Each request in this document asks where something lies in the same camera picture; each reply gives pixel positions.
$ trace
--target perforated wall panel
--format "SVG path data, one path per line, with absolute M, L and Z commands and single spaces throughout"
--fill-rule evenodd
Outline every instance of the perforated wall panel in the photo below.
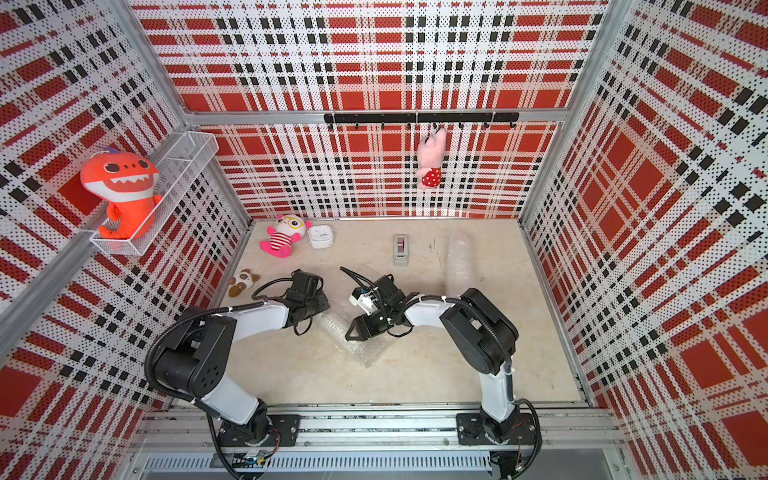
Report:
M 4 3 L 0 55 L 3 310 L 98 211 L 85 160 L 149 154 L 177 124 L 103 2 Z
M 768 2 L 635 2 L 528 225 L 649 478 L 768 475 Z
M 204 172 L 141 258 L 96 253 L 0 366 L 0 477 L 117 473 L 142 415 L 148 344 L 207 306 L 243 228 Z
M 217 158 L 252 217 L 517 217 L 555 123 L 447 124 L 442 183 L 417 190 L 427 124 L 217 125 Z
M 130 0 L 192 111 L 555 108 L 607 0 Z

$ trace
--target wire basket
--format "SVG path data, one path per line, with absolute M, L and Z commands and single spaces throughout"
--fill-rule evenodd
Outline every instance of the wire basket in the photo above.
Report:
M 157 234 L 163 229 L 181 198 L 189 190 L 192 182 L 218 151 L 219 145 L 213 134 L 198 131 L 187 131 L 180 134 L 160 160 L 154 162 L 160 171 L 160 180 L 155 184 L 154 193 L 162 195 L 163 199 L 155 205 L 152 212 L 136 229 L 137 232 L 140 231 L 154 214 L 154 221 L 149 231 L 139 238 L 131 237 L 126 240 L 105 239 L 96 231 L 91 235 L 91 242 L 99 250 L 109 255 L 139 257 L 144 255 Z M 109 230 L 115 230 L 119 222 L 107 220 L 103 225 Z

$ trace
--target metal base plate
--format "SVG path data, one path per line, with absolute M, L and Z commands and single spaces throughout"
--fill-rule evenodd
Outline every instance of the metal base plate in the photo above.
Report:
M 280 432 L 280 446 L 293 447 L 296 445 L 296 437 L 299 435 L 299 420 L 301 415 L 267 415 L 272 421 L 272 426 Z M 238 438 L 237 432 L 232 429 L 219 433 L 219 443 L 222 447 L 253 447 L 245 443 L 245 439 Z M 274 447 L 277 444 L 277 435 L 270 433 L 259 447 Z
M 456 415 L 456 431 L 460 445 L 534 445 L 536 432 L 531 430 L 533 416 L 530 413 L 519 414 L 518 421 L 509 432 L 509 440 L 494 443 L 485 436 L 480 413 L 459 413 Z

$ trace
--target white container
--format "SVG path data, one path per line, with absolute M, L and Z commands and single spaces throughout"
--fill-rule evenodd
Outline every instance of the white container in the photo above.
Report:
M 316 225 L 308 231 L 312 248 L 328 248 L 333 245 L 333 230 L 328 225 Z

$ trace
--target pink plush toy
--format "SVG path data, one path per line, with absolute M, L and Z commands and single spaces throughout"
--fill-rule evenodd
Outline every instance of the pink plush toy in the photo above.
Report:
M 277 258 L 287 258 L 291 254 L 291 243 L 301 240 L 312 222 L 305 222 L 298 215 L 280 215 L 274 227 L 268 227 L 266 232 L 269 240 L 259 243 L 261 250 Z
M 426 188 L 439 187 L 442 179 L 442 158 L 445 156 L 445 136 L 444 128 L 440 128 L 434 135 L 429 135 L 423 142 L 419 142 L 416 148 L 416 159 L 419 161 L 419 169 L 416 176 L 419 184 L 416 188 L 424 190 Z

